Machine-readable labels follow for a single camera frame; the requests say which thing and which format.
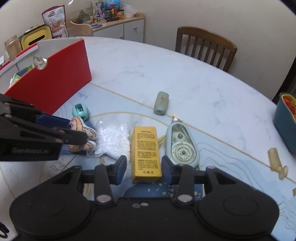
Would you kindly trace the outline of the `cartoon figure plush charm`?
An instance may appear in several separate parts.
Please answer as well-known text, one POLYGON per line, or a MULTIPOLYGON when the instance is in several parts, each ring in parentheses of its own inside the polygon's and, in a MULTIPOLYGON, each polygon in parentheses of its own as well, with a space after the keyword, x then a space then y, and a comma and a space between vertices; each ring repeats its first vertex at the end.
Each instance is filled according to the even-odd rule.
POLYGON ((69 122, 68 129, 73 135, 73 140, 67 145, 70 152, 90 152, 96 149, 97 132, 87 126, 81 117, 73 117, 69 122))

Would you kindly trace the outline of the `yellow small carton box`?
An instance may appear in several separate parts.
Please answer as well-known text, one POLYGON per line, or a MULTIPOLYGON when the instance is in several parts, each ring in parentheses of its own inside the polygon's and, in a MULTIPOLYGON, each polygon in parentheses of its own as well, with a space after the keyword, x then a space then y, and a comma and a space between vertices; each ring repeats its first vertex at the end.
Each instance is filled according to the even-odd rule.
POLYGON ((162 170, 156 128, 135 126, 130 143, 132 183, 152 183, 159 180, 162 170))

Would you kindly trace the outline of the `mint correction tape dispenser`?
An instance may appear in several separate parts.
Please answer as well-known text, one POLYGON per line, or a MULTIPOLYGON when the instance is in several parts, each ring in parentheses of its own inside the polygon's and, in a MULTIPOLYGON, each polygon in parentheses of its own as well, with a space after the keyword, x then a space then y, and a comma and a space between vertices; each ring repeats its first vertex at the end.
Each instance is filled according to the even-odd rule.
POLYGON ((197 167, 200 152, 189 129, 181 121, 173 121, 166 130, 165 155, 174 165, 197 167))

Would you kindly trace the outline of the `white beads plastic bag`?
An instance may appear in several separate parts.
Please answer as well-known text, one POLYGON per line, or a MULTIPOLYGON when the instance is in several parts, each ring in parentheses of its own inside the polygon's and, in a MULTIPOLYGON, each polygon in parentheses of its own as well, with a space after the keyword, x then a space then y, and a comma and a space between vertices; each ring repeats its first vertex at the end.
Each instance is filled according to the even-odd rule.
POLYGON ((98 121, 95 156, 107 155, 113 159, 125 156, 130 162, 130 130, 126 123, 98 121))

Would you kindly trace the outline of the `red white cardboard box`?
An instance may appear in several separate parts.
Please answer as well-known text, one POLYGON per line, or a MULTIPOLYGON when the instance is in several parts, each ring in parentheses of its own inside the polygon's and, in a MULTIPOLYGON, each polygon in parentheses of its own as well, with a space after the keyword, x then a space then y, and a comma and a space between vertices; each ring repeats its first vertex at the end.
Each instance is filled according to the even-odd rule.
POLYGON ((37 42, 1 67, 1 93, 53 114, 91 79, 84 39, 50 39, 37 42), (34 64, 33 57, 47 59, 46 67, 34 67, 10 85, 15 73, 34 64))

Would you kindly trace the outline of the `grey green eraser block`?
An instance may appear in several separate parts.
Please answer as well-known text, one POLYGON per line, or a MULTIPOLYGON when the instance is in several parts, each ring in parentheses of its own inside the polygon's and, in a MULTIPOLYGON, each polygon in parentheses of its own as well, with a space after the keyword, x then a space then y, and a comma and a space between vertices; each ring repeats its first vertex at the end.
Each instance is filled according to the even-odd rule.
POLYGON ((166 92, 160 91, 154 103, 154 113, 164 115, 167 111, 169 103, 169 95, 166 92))

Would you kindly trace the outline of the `clear plastic jar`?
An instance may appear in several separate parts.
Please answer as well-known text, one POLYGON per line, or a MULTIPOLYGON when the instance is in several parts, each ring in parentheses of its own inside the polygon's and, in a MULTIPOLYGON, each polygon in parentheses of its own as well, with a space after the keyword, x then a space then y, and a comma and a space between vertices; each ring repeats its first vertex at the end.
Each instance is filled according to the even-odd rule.
POLYGON ((14 61, 16 59, 17 54, 19 54, 22 51, 20 41, 17 35, 14 35, 10 39, 6 40, 4 42, 4 46, 10 61, 14 61))

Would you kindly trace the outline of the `yellow tissue box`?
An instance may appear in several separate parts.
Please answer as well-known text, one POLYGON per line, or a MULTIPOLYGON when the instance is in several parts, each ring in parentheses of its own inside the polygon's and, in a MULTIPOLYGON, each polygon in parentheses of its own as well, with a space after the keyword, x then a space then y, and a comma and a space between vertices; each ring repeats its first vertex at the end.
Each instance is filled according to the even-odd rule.
POLYGON ((35 43, 52 39, 52 33, 48 25, 40 25, 28 30, 19 38, 22 50, 29 48, 35 43))

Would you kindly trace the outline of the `light wooden chair back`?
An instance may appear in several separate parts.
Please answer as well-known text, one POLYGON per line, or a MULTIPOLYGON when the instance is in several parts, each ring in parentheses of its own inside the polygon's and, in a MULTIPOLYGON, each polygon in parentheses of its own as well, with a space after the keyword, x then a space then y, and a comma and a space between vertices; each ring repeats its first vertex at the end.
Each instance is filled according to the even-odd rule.
POLYGON ((66 29, 69 37, 93 37, 92 27, 88 24, 76 24, 67 21, 66 29))

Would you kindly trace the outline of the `red white snack bag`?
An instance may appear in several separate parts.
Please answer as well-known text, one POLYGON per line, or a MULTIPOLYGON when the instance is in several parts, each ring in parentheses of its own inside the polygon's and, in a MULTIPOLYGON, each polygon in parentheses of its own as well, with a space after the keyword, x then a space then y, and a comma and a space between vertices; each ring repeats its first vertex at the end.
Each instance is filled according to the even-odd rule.
POLYGON ((65 6, 54 6, 42 13, 44 23, 50 27, 52 38, 67 37, 65 6))

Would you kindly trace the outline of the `beige plastic tube piece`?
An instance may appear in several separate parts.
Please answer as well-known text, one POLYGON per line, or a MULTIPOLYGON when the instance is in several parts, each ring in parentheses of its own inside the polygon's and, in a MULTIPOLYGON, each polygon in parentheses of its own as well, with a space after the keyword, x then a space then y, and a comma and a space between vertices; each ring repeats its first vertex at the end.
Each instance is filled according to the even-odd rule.
POLYGON ((288 175, 288 166, 283 166, 276 148, 268 150, 269 165, 272 171, 278 173, 278 178, 283 180, 288 175))

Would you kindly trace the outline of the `blue yellow strainer basket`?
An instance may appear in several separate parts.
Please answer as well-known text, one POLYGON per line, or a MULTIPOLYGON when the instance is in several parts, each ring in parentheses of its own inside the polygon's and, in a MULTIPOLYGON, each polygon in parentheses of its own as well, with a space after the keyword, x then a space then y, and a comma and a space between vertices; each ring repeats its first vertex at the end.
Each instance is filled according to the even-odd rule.
POLYGON ((289 93, 280 93, 277 103, 273 123, 288 150, 295 153, 295 97, 289 93))

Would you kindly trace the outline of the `white wooden sideboard cabinet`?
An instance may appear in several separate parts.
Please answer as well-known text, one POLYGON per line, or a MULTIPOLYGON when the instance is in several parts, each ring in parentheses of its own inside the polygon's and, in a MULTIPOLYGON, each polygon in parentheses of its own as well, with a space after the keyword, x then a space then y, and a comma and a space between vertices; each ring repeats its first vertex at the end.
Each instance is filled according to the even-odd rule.
POLYGON ((105 37, 144 43, 145 16, 136 13, 133 18, 124 18, 117 21, 100 21, 102 25, 93 29, 93 37, 105 37))

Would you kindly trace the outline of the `blue globe ball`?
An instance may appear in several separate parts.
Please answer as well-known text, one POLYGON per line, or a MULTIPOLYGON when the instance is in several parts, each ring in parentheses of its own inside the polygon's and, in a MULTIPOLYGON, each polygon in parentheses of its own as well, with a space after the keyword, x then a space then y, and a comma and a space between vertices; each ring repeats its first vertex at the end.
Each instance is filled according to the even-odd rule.
POLYGON ((105 8, 106 9, 120 9, 121 0, 106 0, 105 8))

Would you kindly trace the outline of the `brown wooden chair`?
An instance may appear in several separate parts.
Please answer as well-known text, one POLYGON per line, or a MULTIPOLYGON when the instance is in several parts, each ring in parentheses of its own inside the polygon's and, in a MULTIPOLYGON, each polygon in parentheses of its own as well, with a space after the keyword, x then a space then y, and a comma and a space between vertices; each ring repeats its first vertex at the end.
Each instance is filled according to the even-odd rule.
POLYGON ((228 72, 237 46, 226 37, 190 26, 177 29, 175 51, 228 72))

